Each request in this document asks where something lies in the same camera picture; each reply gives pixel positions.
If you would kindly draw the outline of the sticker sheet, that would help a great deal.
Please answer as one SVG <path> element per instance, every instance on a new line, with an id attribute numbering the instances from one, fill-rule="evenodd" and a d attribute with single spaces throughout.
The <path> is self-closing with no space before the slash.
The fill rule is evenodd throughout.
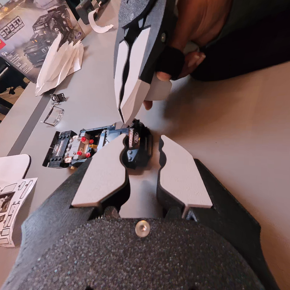
<path id="1" fill-rule="evenodd" d="M 19 179 L 0 186 L 0 246 L 15 247 L 13 229 L 17 214 L 38 178 Z"/>

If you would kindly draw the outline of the person's right hand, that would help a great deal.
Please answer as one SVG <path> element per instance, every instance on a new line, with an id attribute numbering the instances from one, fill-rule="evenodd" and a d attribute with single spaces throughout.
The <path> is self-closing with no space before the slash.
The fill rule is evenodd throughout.
<path id="1" fill-rule="evenodd" d="M 232 5 L 231 0 L 182 0 L 177 2 L 178 20 L 168 45 L 184 52 L 189 41 L 199 47 L 207 45 L 221 32 Z M 204 60 L 203 52 L 191 51 L 185 55 L 184 65 L 178 78 L 191 74 Z M 160 81 L 172 76 L 156 72 Z"/>

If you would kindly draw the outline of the black object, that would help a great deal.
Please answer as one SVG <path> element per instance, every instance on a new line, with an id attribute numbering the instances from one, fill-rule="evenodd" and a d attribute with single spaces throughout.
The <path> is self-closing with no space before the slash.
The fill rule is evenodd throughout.
<path id="1" fill-rule="evenodd" d="M 108 2 L 109 0 L 66 0 L 76 20 L 81 19 L 85 25 L 89 24 L 89 13 L 104 10 Z"/>

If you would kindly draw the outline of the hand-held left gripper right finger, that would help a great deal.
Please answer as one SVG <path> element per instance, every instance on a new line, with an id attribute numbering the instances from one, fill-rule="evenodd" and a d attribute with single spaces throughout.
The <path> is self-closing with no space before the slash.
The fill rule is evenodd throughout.
<path id="1" fill-rule="evenodd" d="M 190 209 L 211 209 L 213 203 L 192 155 L 162 135 L 159 139 L 157 201 L 166 219 L 185 219 Z"/>

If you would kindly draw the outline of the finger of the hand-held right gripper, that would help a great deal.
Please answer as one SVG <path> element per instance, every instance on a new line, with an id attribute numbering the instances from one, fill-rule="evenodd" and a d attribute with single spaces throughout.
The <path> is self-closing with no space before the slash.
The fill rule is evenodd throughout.
<path id="1" fill-rule="evenodd" d="M 120 111 L 121 103 L 129 95 L 129 58 L 130 48 L 126 41 L 121 41 L 117 49 L 117 62 L 114 75 L 114 91 L 116 97 L 117 109 Z"/>
<path id="2" fill-rule="evenodd" d="M 150 89 L 150 84 L 139 76 L 150 30 L 150 27 L 143 29 L 131 48 L 128 76 L 121 87 L 120 109 L 124 125 L 129 125 L 136 117 Z"/>

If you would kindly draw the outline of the white booklet stand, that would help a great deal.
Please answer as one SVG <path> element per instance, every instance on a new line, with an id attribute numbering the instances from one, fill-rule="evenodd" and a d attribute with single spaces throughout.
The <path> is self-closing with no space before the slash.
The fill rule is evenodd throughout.
<path id="1" fill-rule="evenodd" d="M 24 179 L 31 164 L 28 154 L 12 155 L 0 158 L 0 185 L 11 184 Z"/>

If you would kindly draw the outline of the small black lego part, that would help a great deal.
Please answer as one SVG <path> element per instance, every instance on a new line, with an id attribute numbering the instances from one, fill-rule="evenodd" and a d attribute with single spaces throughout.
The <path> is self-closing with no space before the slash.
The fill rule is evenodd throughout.
<path id="1" fill-rule="evenodd" d="M 50 94 L 50 96 L 52 105 L 66 101 L 66 97 L 63 93 Z"/>

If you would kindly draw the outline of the lego set box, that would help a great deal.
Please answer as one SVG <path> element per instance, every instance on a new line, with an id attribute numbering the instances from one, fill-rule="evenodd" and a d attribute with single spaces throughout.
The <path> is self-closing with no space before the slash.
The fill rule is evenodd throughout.
<path id="1" fill-rule="evenodd" d="M 11 0 L 0 5 L 1 58 L 36 83 L 50 46 L 85 34 L 65 0 Z"/>

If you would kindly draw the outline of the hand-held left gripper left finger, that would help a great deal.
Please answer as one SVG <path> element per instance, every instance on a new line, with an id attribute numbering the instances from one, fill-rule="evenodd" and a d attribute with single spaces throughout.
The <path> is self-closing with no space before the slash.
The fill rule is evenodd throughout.
<path id="1" fill-rule="evenodd" d="M 72 200 L 71 206 L 115 206 L 120 209 L 130 197 L 130 183 L 122 157 L 128 136 L 121 134 L 92 158 Z"/>

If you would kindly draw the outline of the black lego car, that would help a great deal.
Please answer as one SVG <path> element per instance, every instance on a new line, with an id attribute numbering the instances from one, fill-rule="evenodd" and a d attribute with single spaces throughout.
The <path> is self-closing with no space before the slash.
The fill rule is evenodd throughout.
<path id="1" fill-rule="evenodd" d="M 146 167 L 152 156 L 153 135 L 138 119 L 125 128 L 117 123 L 93 129 L 82 129 L 78 134 L 73 130 L 56 131 L 42 166 L 62 169 L 78 168 L 93 157 L 106 144 L 121 134 L 128 136 L 123 163 L 129 169 Z"/>

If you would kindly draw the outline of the clear lego windshield piece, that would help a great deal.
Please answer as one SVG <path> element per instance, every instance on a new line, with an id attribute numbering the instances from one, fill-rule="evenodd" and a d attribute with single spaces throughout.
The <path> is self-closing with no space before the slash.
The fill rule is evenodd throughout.
<path id="1" fill-rule="evenodd" d="M 55 127 L 56 125 L 59 124 L 63 115 L 64 115 L 64 109 L 62 109 L 56 105 L 53 105 L 50 108 L 48 115 L 40 123 Z"/>

